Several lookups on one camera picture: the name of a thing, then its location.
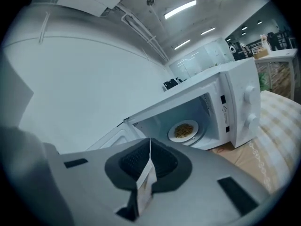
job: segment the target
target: fluorescent light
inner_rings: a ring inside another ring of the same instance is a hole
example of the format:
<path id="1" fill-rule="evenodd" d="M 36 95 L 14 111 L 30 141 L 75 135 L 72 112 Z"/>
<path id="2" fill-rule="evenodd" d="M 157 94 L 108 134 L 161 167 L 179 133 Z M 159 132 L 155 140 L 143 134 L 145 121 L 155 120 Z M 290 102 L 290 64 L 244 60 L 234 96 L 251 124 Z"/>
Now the fluorescent light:
<path id="1" fill-rule="evenodd" d="M 176 50 L 176 49 L 178 49 L 179 47 L 183 46 L 184 44 L 186 44 L 186 43 L 188 43 L 188 42 L 190 42 L 190 40 L 187 40 L 186 42 L 180 44 L 179 46 L 175 47 L 174 49 Z"/>
<path id="2" fill-rule="evenodd" d="M 210 32 L 210 31 L 212 31 L 212 30 L 214 30 L 215 28 L 212 28 L 212 29 L 209 29 L 209 30 L 207 30 L 207 31 L 205 31 L 205 32 L 203 32 L 203 33 L 201 33 L 201 35 L 203 35 L 203 34 L 205 34 L 205 33 L 207 33 L 207 32 Z"/>
<path id="3" fill-rule="evenodd" d="M 189 3 L 186 3 L 186 4 L 184 4 L 184 5 L 180 6 L 180 7 L 178 7 L 178 8 L 176 8 L 176 9 L 172 10 L 171 12 L 166 13 L 166 14 L 164 15 L 164 17 L 165 17 L 165 19 L 168 19 L 168 18 L 170 18 L 171 16 L 177 14 L 178 12 L 181 12 L 181 11 L 183 11 L 184 9 L 187 9 L 187 8 L 189 8 L 189 7 L 191 7 L 191 6 L 196 5 L 196 3 L 197 3 L 196 0 L 194 0 L 194 1 L 192 1 L 192 2 L 189 2 Z"/>
<path id="4" fill-rule="evenodd" d="M 182 63 L 182 62 L 184 62 L 186 59 L 183 59 L 181 62 L 179 62 L 178 64 L 180 64 L 180 63 Z"/>

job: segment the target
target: person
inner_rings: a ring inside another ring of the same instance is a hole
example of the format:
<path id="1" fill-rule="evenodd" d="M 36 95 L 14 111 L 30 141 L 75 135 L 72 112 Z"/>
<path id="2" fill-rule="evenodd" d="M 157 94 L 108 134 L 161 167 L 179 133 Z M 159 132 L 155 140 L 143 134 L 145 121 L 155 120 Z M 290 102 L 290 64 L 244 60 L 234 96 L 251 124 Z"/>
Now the person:
<path id="1" fill-rule="evenodd" d="M 268 33 L 268 42 L 271 45 L 273 51 L 276 51 L 276 48 L 277 50 L 283 49 L 279 44 L 278 37 L 273 32 Z"/>
<path id="2" fill-rule="evenodd" d="M 240 43 L 241 48 L 247 53 L 248 57 L 252 57 L 253 54 L 251 53 L 248 46 L 244 45 L 244 43 Z"/>

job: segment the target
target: glass partition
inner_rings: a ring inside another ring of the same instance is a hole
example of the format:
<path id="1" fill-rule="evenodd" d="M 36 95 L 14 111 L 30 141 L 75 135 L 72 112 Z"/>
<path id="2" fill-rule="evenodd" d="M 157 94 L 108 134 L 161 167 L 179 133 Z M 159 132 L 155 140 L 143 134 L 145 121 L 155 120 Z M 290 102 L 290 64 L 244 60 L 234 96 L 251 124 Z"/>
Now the glass partition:
<path id="1" fill-rule="evenodd" d="M 230 61 L 234 61 L 234 57 L 228 44 L 223 38 L 219 38 L 199 47 L 169 67 L 176 78 L 184 81 L 215 64 L 221 65 Z"/>

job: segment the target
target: white plate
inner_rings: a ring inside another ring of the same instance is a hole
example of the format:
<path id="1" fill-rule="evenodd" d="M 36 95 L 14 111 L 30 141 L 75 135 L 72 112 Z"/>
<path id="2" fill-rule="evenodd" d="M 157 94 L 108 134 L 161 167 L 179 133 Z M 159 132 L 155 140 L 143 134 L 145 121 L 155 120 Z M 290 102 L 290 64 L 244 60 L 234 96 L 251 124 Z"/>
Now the white plate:
<path id="1" fill-rule="evenodd" d="M 191 126 L 193 126 L 193 131 L 192 133 L 190 133 L 187 137 L 183 137 L 183 138 L 176 138 L 174 136 L 174 131 L 175 129 L 182 125 L 182 124 L 189 124 Z M 176 123 L 168 132 L 168 138 L 173 141 L 173 142 L 184 142 L 184 141 L 188 141 L 189 139 L 193 138 L 196 133 L 198 132 L 198 123 L 196 121 L 193 120 L 185 120 L 185 121 L 181 121 L 179 123 Z"/>
<path id="2" fill-rule="evenodd" d="M 182 142 L 183 145 L 191 146 L 194 143 L 198 142 L 205 134 L 206 130 L 204 129 L 203 125 L 198 125 L 198 132 L 195 136 L 193 136 L 190 140 Z"/>

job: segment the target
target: cardboard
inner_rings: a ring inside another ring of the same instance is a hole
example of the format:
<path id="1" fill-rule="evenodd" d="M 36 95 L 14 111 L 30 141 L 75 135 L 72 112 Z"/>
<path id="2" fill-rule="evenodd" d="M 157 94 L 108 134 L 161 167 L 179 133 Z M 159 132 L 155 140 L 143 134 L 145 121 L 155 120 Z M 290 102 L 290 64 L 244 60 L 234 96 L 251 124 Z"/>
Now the cardboard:
<path id="1" fill-rule="evenodd" d="M 260 51 L 256 54 L 253 54 L 254 59 L 259 59 L 259 58 L 265 57 L 267 55 L 269 55 L 269 52 L 266 48 L 264 48 L 262 51 Z"/>

